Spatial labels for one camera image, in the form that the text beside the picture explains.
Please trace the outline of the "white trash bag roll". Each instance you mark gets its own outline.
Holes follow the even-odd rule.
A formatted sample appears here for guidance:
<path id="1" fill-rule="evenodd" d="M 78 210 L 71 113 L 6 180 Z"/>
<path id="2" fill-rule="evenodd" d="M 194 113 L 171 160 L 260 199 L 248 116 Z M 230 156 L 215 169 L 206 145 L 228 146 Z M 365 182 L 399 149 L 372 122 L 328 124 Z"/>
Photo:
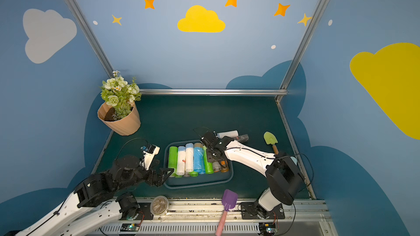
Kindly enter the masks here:
<path id="1" fill-rule="evenodd" d="M 194 144 L 188 143 L 185 148 L 185 171 L 190 173 L 194 170 Z"/>
<path id="2" fill-rule="evenodd" d="M 186 148 L 185 146 L 178 147 L 178 155 L 177 155 L 177 170 L 176 174 L 179 176 L 183 176 L 185 174 L 185 162 L 186 162 Z"/>

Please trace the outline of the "blue trash bag roll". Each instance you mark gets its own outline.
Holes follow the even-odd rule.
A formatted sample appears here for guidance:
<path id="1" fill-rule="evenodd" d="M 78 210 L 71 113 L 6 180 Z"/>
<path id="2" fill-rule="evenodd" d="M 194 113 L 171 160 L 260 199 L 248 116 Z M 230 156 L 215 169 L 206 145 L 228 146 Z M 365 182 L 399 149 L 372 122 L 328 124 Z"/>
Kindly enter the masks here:
<path id="1" fill-rule="evenodd" d="M 203 159 L 204 150 L 201 143 L 194 144 L 194 171 L 199 174 L 205 174 L 204 159 Z"/>

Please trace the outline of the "dark teal storage box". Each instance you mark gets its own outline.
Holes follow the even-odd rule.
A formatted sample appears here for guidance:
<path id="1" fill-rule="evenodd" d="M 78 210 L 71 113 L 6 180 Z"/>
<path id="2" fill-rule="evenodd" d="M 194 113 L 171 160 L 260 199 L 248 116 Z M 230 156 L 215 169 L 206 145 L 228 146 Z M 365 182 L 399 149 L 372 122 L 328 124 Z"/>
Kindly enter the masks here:
<path id="1" fill-rule="evenodd" d="M 195 139 L 195 140 L 189 140 L 189 141 L 180 141 L 180 142 L 170 143 L 165 148 L 164 166 L 168 167 L 170 147 L 172 146 L 179 147 L 181 145 L 186 145 L 188 143 L 199 143 L 199 142 L 200 141 L 198 139 Z M 190 189 L 190 188 L 195 188 L 195 187 L 224 184 L 224 183 L 229 182 L 234 176 L 233 163 L 229 161 L 228 164 L 229 164 L 229 171 L 225 173 L 217 172 L 213 174 L 199 174 L 197 177 L 182 177 L 182 178 L 169 177 L 165 181 L 164 185 L 168 189 L 175 190 L 175 189 Z"/>

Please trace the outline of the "orange trash bag roll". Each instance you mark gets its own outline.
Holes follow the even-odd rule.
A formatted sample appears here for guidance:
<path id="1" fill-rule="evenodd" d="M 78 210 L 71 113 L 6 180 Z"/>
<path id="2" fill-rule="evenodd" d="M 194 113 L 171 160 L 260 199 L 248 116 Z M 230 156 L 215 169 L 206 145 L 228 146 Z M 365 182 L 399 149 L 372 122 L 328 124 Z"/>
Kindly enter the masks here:
<path id="1" fill-rule="evenodd" d="M 221 166 L 221 172 L 222 173 L 226 173 L 229 171 L 229 164 L 227 163 L 227 161 L 220 161 L 220 166 Z"/>

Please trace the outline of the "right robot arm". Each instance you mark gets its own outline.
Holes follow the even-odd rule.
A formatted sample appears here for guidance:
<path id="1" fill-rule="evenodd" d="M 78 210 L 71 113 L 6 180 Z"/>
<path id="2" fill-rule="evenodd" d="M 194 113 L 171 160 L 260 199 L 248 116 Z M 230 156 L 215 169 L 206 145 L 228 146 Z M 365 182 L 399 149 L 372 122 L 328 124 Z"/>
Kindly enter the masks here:
<path id="1" fill-rule="evenodd" d="M 305 176 L 298 167 L 294 155 L 259 151 L 232 137 L 219 138 L 212 131 L 207 131 L 201 137 L 201 143 L 207 148 L 208 161 L 239 162 L 256 170 L 267 179 L 269 187 L 254 204 L 260 212 L 270 212 L 280 204 L 293 205 L 296 195 L 305 184 Z"/>

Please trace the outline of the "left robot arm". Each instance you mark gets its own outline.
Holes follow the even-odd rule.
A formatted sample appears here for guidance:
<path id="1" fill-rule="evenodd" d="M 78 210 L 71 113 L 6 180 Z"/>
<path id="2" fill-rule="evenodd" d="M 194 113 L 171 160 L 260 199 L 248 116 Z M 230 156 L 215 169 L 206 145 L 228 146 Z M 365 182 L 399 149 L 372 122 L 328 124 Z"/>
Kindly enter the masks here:
<path id="1" fill-rule="evenodd" d="M 111 169 L 92 174 L 46 216 L 21 230 L 7 232 L 9 236 L 84 236 L 99 227 L 134 215 L 138 203 L 131 192 L 114 199 L 124 189 L 145 182 L 160 187 L 174 172 L 172 168 L 156 171 L 150 167 L 153 155 L 144 159 L 126 155 L 114 160 Z"/>

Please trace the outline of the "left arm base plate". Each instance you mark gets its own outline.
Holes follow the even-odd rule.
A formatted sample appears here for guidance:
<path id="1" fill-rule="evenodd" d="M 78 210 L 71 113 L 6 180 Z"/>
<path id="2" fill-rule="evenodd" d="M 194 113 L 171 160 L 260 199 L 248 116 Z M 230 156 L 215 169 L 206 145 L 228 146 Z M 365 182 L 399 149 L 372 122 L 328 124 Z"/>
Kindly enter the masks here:
<path id="1" fill-rule="evenodd" d="M 138 202 L 138 207 L 135 212 L 128 215 L 127 220 L 152 220 L 154 215 L 151 212 L 151 202 Z"/>

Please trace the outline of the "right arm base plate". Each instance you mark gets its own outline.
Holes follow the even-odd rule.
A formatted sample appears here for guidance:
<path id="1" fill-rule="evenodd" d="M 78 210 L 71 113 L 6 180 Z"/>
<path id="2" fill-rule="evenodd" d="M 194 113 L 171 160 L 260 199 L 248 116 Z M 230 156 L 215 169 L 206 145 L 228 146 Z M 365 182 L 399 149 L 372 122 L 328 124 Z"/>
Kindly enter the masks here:
<path id="1" fill-rule="evenodd" d="M 271 211 L 265 210 L 257 202 L 240 203 L 240 212 L 243 220 L 275 220 L 285 219 L 282 203 L 275 206 Z"/>

